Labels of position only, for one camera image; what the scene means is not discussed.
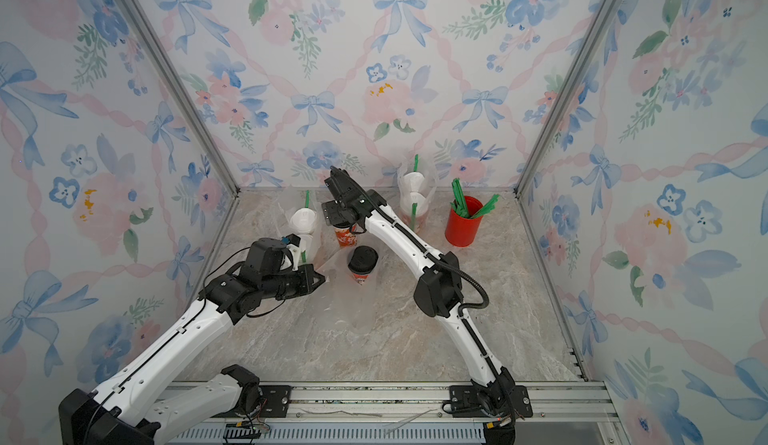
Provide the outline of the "clear plastic carrier bag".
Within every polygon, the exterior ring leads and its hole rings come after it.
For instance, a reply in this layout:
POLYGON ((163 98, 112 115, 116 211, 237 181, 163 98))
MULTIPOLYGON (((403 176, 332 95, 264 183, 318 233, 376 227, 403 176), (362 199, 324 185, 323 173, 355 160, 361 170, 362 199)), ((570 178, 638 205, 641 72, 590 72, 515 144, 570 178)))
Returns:
POLYGON ((299 237, 299 245, 293 251, 299 264, 311 263, 316 268, 324 264, 324 221, 314 190, 282 189, 271 203, 269 215, 280 236, 294 234, 299 237))

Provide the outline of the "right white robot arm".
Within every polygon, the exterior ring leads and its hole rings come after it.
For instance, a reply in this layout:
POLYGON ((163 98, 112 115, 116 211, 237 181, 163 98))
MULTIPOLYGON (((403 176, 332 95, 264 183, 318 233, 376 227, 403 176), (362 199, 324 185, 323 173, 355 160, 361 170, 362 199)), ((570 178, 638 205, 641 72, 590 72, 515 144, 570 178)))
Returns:
POLYGON ((528 417, 527 393, 492 353, 469 314, 488 307, 488 294, 460 269, 458 258, 421 239, 377 192, 364 190, 347 171, 332 167, 325 185, 333 197, 322 204, 326 222, 335 228, 356 225, 372 234, 414 275, 414 302, 451 338, 467 366, 480 410, 493 418, 528 417))

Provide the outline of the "white lid cup back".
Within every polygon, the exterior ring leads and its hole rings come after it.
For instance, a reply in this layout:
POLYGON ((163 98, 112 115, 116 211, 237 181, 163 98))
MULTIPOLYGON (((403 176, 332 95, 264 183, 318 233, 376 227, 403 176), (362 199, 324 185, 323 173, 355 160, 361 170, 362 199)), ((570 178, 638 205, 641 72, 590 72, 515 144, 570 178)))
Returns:
POLYGON ((412 231, 418 231, 425 224, 429 214, 429 204, 425 196, 414 192, 403 194, 399 207, 401 220, 412 231))

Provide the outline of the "red cup black lid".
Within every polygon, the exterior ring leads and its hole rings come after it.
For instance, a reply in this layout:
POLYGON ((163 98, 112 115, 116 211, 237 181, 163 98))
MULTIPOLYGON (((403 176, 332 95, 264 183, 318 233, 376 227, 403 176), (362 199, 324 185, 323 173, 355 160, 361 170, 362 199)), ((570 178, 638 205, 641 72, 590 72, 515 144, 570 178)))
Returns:
POLYGON ((349 228, 334 228, 336 240, 341 248, 357 246, 357 226, 349 228))
POLYGON ((367 245, 356 247, 347 259, 347 268, 358 285, 365 285, 376 275, 379 262, 378 251, 367 245))

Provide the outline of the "red cup white lid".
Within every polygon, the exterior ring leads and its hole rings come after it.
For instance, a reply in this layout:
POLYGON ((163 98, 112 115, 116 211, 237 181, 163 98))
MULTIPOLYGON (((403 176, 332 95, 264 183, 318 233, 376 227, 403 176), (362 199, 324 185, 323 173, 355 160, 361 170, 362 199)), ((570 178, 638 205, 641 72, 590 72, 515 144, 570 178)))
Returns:
POLYGON ((426 177, 421 172, 406 173, 400 179, 399 188, 402 195, 424 195, 426 190, 426 177))

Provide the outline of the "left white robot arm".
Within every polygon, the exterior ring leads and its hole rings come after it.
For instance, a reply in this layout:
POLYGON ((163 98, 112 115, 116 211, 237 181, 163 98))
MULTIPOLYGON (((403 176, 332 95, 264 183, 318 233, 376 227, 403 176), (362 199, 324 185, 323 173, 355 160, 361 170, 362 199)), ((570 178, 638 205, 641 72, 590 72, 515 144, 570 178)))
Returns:
POLYGON ((182 317, 125 368, 93 391, 72 391, 59 405, 65 444, 165 444, 221 413, 246 420, 268 404, 259 378, 230 365, 208 382, 168 401, 160 394, 213 341, 265 299, 279 303, 325 283, 310 263, 295 261, 296 235, 254 242, 246 259, 213 278, 182 317))

